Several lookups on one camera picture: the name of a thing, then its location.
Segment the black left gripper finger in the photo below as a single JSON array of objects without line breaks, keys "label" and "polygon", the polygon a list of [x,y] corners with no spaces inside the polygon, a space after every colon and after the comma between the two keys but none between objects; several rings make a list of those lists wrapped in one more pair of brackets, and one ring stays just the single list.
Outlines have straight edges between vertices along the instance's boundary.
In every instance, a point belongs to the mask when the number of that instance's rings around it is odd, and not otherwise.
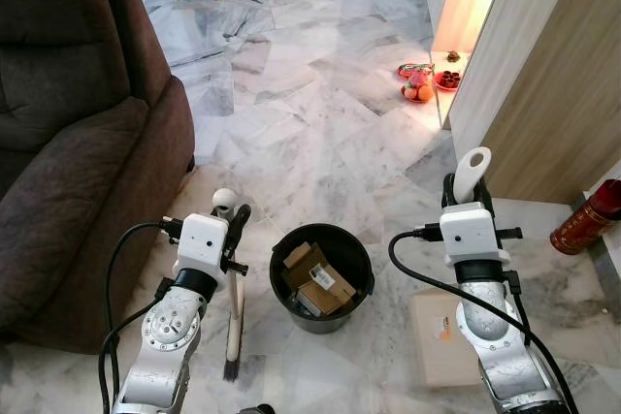
[{"label": "black left gripper finger", "polygon": [[243,231],[245,223],[248,222],[251,216],[251,206],[248,203],[243,203],[234,210],[234,213],[229,219],[229,231],[225,236],[225,259],[234,260],[235,251],[237,245],[240,244],[243,239]]}]

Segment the beige broom with wooden stick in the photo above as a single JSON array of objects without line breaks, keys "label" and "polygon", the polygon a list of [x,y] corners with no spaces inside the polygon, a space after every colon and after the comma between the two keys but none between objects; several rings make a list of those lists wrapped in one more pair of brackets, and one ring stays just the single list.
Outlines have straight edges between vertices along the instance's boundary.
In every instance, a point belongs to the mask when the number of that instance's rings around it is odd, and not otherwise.
[{"label": "beige broom with wooden stick", "polygon": [[[234,218],[239,197],[229,188],[220,188],[212,194],[213,215],[226,220]],[[227,331],[227,344],[225,351],[225,364],[223,364],[223,379],[226,382],[235,382],[240,368],[241,344],[243,344],[244,329],[244,304],[245,293],[243,286],[237,280],[236,272],[226,273],[227,296],[229,296],[229,331]]]}]

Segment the red cylindrical tin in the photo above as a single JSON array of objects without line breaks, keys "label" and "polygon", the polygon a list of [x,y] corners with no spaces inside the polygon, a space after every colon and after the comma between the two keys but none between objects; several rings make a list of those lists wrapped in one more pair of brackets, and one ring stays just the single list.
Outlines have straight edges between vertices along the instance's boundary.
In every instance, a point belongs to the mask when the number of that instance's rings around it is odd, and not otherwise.
[{"label": "red cylindrical tin", "polygon": [[585,203],[549,236],[560,253],[576,255],[589,249],[603,231],[621,219],[621,180],[604,180]]}]

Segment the brown cardboard box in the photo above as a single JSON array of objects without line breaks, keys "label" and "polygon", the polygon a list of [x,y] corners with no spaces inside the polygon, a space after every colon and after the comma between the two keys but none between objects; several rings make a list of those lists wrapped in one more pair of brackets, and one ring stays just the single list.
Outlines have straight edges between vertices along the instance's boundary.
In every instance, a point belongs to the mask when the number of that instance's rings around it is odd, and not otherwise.
[{"label": "brown cardboard box", "polygon": [[327,255],[314,242],[294,247],[282,263],[284,284],[292,290],[294,302],[311,316],[330,316],[353,303],[355,287],[328,263]]}]

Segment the black plastic bucket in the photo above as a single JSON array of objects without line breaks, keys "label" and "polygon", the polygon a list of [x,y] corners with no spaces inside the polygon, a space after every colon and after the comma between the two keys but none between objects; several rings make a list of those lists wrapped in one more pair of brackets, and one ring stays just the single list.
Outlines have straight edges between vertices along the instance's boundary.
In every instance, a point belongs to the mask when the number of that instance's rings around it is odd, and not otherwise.
[{"label": "black plastic bucket", "polygon": [[[311,316],[301,304],[296,303],[292,290],[284,284],[282,260],[294,247],[311,242],[320,246],[328,263],[346,278],[356,289],[353,303],[330,316]],[[374,290],[376,276],[365,247],[354,234],[337,225],[315,223],[302,225],[272,247],[270,282],[276,298],[291,313],[294,324],[311,334],[329,334],[344,326],[347,318]]]}]

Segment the red plate with oranges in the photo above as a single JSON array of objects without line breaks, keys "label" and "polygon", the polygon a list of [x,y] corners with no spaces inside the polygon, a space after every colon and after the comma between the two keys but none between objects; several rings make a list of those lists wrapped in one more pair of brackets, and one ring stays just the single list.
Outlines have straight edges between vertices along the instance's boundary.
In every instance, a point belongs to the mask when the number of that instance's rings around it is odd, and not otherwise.
[{"label": "red plate with oranges", "polygon": [[408,101],[426,103],[435,98],[435,87],[432,82],[435,73],[434,64],[407,63],[400,65],[396,73],[405,81],[401,86],[401,95]]}]

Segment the small red plate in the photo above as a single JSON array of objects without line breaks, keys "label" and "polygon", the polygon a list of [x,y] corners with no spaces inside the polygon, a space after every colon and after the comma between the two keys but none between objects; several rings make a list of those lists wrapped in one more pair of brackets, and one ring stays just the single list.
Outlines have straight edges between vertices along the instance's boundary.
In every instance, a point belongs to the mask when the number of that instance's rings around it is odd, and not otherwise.
[{"label": "small red plate", "polygon": [[442,70],[442,72],[437,72],[434,75],[435,86],[437,86],[439,90],[446,92],[456,91],[458,87],[460,87],[461,81],[461,74],[453,72],[453,70]]}]

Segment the light wood cabinet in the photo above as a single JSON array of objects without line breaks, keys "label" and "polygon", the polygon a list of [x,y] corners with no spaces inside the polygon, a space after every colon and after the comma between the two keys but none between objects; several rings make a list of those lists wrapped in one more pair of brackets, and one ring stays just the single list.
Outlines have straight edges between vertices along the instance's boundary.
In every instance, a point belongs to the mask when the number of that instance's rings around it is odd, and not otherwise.
[{"label": "light wood cabinet", "polygon": [[[454,152],[491,148],[505,200],[572,203],[620,163],[621,0],[427,0]],[[450,50],[461,54],[448,63]]]}]

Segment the dark brown fabric sofa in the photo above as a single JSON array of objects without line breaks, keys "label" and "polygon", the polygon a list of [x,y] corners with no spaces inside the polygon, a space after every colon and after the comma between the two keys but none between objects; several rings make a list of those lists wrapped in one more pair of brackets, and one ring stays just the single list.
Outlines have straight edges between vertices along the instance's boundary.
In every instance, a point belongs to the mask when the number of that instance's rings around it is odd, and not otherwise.
[{"label": "dark brown fabric sofa", "polygon": [[96,355],[194,146],[143,0],[0,0],[0,338]]}]

